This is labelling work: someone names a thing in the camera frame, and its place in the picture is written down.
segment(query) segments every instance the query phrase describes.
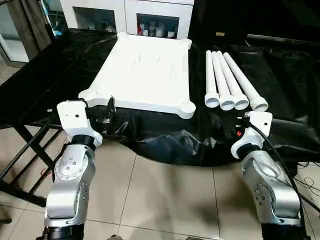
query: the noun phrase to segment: beige floor tile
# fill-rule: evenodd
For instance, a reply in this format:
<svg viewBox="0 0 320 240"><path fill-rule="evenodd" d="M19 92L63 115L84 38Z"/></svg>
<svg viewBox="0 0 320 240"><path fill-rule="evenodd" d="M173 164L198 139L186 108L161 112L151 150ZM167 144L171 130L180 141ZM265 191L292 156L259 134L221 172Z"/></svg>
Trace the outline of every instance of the beige floor tile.
<svg viewBox="0 0 320 240"><path fill-rule="evenodd" d="M262 239L256 207L242 179L240 164L215 167L213 172L221 239Z"/></svg>
<svg viewBox="0 0 320 240"><path fill-rule="evenodd" d="M84 240L106 240L117 234L118 224L87 220L84 225Z"/></svg>
<svg viewBox="0 0 320 240"><path fill-rule="evenodd" d="M8 67L5 60L0 57L0 73Z"/></svg>
<svg viewBox="0 0 320 240"><path fill-rule="evenodd" d="M44 214L25 210L15 226L10 240L35 240L42 236L44 230Z"/></svg>
<svg viewBox="0 0 320 240"><path fill-rule="evenodd" d="M0 85L3 84L5 81L7 81L7 78L4 77L0 77Z"/></svg>
<svg viewBox="0 0 320 240"><path fill-rule="evenodd" d="M35 240L42 235L43 229L44 214L25 210L13 230L10 240ZM84 227L84 240L105 240L116 234L117 230L117 224L87 220Z"/></svg>
<svg viewBox="0 0 320 240"><path fill-rule="evenodd" d="M90 185L89 220L119 224L136 154L105 141L95 151L95 176Z"/></svg>
<svg viewBox="0 0 320 240"><path fill-rule="evenodd" d="M308 167L300 167L298 169L298 175L296 178L303 183L313 185L313 187L320 189L320 167L314 163L310 163ZM301 194L307 197L310 201L320 207L320 191L313 189L311 192L306 185L297 182L297 187ZM308 234L316 239L320 239L320 213L314 210L309 204L303 203L306 211L306 229Z"/></svg>
<svg viewBox="0 0 320 240"><path fill-rule="evenodd" d="M0 71L0 77L8 79L19 70L20 70L19 67L11 67L11 66L4 67L3 70Z"/></svg>
<svg viewBox="0 0 320 240"><path fill-rule="evenodd" d="M18 220L23 213L22 209L17 209L8 206L0 206L0 219L11 219L9 224L0 224L0 239L8 240L14 230Z"/></svg>
<svg viewBox="0 0 320 240"><path fill-rule="evenodd" d="M186 240L187 235L149 230L131 226L120 226L119 236L123 240Z"/></svg>
<svg viewBox="0 0 320 240"><path fill-rule="evenodd" d="M137 156L121 224L219 238L212 168Z"/></svg>
<svg viewBox="0 0 320 240"><path fill-rule="evenodd" d="M29 127L32 133L36 132L35 128ZM50 130L46 136L43 138L41 144L43 145L55 131ZM66 136L64 133L61 133L54 142L47 148L46 152L51 158L54 158L59 150L61 149ZM26 144L22 137L13 129L7 128L0 130L0 169L2 169L9 163L10 160L18 153L18 151ZM35 155L35 152L32 149L28 149L21 158L16 162L13 168L5 176L4 180L10 182L22 169L23 167L31 160ZM22 175L18 181L20 188L28 191L34 185L34 183L41 176L43 169L46 169L47 166L39 158L33 163L33 165ZM0 204L5 206L11 206L16 208L24 209L27 205L26 201L23 201L19 198L10 196L4 192L0 192Z"/></svg>

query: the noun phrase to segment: black tablecloth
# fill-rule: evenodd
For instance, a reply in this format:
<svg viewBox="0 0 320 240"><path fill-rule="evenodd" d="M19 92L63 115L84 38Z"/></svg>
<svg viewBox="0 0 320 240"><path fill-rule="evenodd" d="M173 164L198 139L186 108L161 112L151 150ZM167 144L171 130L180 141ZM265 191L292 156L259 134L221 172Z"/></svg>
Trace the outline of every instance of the black tablecloth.
<svg viewBox="0 0 320 240"><path fill-rule="evenodd" d="M32 125L48 116L47 109L76 100L90 86L116 41L112 33L67 32L0 86L0 121ZM193 118L117 108L111 129L100 129L104 137L169 164L217 166L236 161L230 147L236 117L245 111L225 112L204 105L207 48L229 52L268 101L268 112L273 114L270 139L285 160L319 160L320 57L312 51L279 47L193 43L189 51L190 99L196 105ZM103 117L105 109L94 107L89 114Z"/></svg>

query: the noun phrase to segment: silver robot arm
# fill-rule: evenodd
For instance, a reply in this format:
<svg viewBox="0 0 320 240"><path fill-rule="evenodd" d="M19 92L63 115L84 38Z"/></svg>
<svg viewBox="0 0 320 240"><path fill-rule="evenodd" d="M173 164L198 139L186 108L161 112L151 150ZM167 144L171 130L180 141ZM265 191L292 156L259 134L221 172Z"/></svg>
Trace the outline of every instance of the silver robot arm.
<svg viewBox="0 0 320 240"><path fill-rule="evenodd" d="M271 113L251 111L245 117L269 135ZM241 139L232 145L231 153L241 159L243 179L252 193L263 239L308 239L302 226L300 199L287 183L288 176L281 164L262 150L264 139L252 127L238 135Z"/></svg>
<svg viewBox="0 0 320 240"><path fill-rule="evenodd" d="M55 181L46 201L43 236L39 240L82 240L87 217L89 188L95 175L95 149L102 136L94 131L83 101L57 105L61 125L70 145L57 161Z"/></svg>

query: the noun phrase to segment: white pvc pipe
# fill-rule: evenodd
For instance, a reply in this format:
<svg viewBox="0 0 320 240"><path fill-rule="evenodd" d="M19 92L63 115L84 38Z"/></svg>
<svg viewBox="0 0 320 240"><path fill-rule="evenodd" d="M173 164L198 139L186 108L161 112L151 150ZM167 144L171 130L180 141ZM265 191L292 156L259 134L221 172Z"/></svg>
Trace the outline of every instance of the white pvc pipe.
<svg viewBox="0 0 320 240"><path fill-rule="evenodd" d="M228 84L231 95L234 97L235 106L234 108L237 110L242 110L248 107L249 100L246 95L243 94L241 88L239 87L237 80L232 74L224 56L221 51L216 52L218 55L218 59L222 68L222 72L224 74L226 83Z"/></svg>
<svg viewBox="0 0 320 240"><path fill-rule="evenodd" d="M244 75L244 73L235 63L235 61L231 58L229 53L225 52L223 56L226 62L228 63L229 67L231 68L231 71L233 72L234 76L238 80L240 86L242 87L244 93L250 100L251 108L257 112L266 111L269 107L267 101L259 95L259 93L256 91L254 86L252 86L248 78Z"/></svg>
<svg viewBox="0 0 320 240"><path fill-rule="evenodd" d="M235 107L235 99L230 94L224 73L222 72L218 55L215 51L212 52L212 62L214 68L214 74L216 79L216 84L218 86L219 96L220 96L220 108L224 111L229 111Z"/></svg>
<svg viewBox="0 0 320 240"><path fill-rule="evenodd" d="M219 94L217 93L214 65L209 50L205 52L205 84L204 103L209 108L215 108L219 105Z"/></svg>

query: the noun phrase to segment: glass door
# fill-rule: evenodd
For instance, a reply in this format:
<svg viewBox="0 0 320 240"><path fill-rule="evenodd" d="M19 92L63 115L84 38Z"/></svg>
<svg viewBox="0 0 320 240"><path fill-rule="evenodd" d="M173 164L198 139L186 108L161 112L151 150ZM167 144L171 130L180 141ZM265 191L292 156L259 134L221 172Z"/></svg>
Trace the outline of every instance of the glass door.
<svg viewBox="0 0 320 240"><path fill-rule="evenodd" d="M73 11L79 29L117 32L113 10L74 6Z"/></svg>
<svg viewBox="0 0 320 240"><path fill-rule="evenodd" d="M68 28L127 32L123 0L61 0Z"/></svg>
<svg viewBox="0 0 320 240"><path fill-rule="evenodd" d="M25 47L20 40L6 4L0 5L0 45L0 53L6 62L29 62Z"/></svg>
<svg viewBox="0 0 320 240"><path fill-rule="evenodd" d="M166 1L124 0L127 33L171 39L187 38L193 5L169 3L178 0Z"/></svg>
<svg viewBox="0 0 320 240"><path fill-rule="evenodd" d="M60 0L41 0L41 5L53 35L56 37L66 32L68 26Z"/></svg>
<svg viewBox="0 0 320 240"><path fill-rule="evenodd" d="M179 17L137 13L138 35L176 39Z"/></svg>

